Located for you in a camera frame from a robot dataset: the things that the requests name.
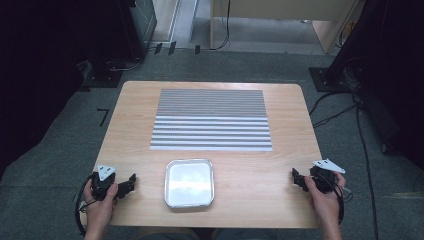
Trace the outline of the person's left hand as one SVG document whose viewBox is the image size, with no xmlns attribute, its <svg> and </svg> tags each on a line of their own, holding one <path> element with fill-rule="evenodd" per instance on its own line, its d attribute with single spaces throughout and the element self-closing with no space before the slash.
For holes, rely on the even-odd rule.
<svg viewBox="0 0 424 240">
<path fill-rule="evenodd" d="M 113 183 L 103 201 L 97 201 L 87 207 L 87 226 L 108 226 L 114 210 L 114 197 L 117 194 L 118 185 Z"/>
</svg>

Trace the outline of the person's right hand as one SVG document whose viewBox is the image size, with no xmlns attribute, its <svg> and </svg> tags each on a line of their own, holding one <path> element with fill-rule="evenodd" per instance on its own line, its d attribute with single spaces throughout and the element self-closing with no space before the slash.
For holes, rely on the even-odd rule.
<svg viewBox="0 0 424 240">
<path fill-rule="evenodd" d="M 314 209 L 318 216 L 319 222 L 338 222 L 341 211 L 344 209 L 343 194 L 341 188 L 346 184 L 345 178 L 340 174 L 334 173 L 337 181 L 335 190 L 331 193 L 324 194 L 320 192 L 311 176 L 305 177 L 306 185 L 312 197 Z"/>
</svg>

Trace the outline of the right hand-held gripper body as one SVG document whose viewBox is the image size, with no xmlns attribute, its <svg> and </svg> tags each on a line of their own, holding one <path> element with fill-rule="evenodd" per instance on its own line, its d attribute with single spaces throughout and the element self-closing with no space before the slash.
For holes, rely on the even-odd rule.
<svg viewBox="0 0 424 240">
<path fill-rule="evenodd" d="M 315 181 L 316 187 L 322 193 L 329 193 L 334 190 L 336 185 L 335 172 L 344 174 L 345 169 L 338 166 L 329 159 L 316 160 L 312 162 L 310 175 Z"/>
</svg>

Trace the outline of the light wooden cabinet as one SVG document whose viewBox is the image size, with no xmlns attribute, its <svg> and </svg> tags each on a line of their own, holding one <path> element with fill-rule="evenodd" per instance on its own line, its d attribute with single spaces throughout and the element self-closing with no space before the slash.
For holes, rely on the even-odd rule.
<svg viewBox="0 0 424 240">
<path fill-rule="evenodd" d="M 360 0 L 210 0 L 210 46 L 318 44 L 330 53 Z"/>
</svg>

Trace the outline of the striped grey placemat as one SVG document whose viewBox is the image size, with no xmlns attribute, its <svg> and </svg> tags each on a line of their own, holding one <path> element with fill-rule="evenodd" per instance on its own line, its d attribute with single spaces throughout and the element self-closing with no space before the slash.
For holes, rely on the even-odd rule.
<svg viewBox="0 0 424 240">
<path fill-rule="evenodd" d="M 152 150 L 273 150 L 261 90 L 163 89 Z"/>
</svg>

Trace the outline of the black metal stand base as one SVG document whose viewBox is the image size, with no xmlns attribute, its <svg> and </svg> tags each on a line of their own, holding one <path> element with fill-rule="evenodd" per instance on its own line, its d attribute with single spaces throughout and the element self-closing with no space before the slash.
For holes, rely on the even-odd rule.
<svg viewBox="0 0 424 240">
<path fill-rule="evenodd" d="M 85 63 L 82 73 L 82 86 L 87 88 L 117 88 L 124 71 L 131 71 L 138 67 L 141 60 L 135 62 L 107 61 L 102 68 L 95 67 L 91 62 Z"/>
<path fill-rule="evenodd" d="M 351 88 L 343 73 L 334 73 L 329 68 L 310 67 L 315 88 L 318 92 L 349 93 Z"/>
</svg>

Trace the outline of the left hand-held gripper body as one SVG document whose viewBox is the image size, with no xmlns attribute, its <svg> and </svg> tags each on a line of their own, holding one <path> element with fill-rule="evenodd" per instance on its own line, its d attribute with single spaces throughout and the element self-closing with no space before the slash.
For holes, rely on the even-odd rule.
<svg viewBox="0 0 424 240">
<path fill-rule="evenodd" d="M 92 177 L 92 196 L 97 201 L 103 201 L 109 187 L 114 183 L 116 169 L 112 166 L 98 165 Z"/>
</svg>

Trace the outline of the square metal tray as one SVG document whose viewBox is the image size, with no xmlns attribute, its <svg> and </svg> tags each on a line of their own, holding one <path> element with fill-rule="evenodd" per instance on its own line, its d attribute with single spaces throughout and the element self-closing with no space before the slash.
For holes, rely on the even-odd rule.
<svg viewBox="0 0 424 240">
<path fill-rule="evenodd" d="M 164 200 L 170 208 L 207 207 L 214 197 L 214 171 L 208 159 L 173 160 L 167 165 Z"/>
</svg>

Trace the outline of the dark curtain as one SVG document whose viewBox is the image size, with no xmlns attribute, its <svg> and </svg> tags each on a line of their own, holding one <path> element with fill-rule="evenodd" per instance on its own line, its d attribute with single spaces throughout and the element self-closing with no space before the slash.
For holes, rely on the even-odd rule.
<svg viewBox="0 0 424 240">
<path fill-rule="evenodd" d="M 138 0 L 0 0 L 0 179 L 83 88 L 87 61 L 142 58 Z"/>
<path fill-rule="evenodd" d="M 387 148 L 424 169 L 424 0 L 366 0 L 326 76 L 345 69 Z"/>
</svg>

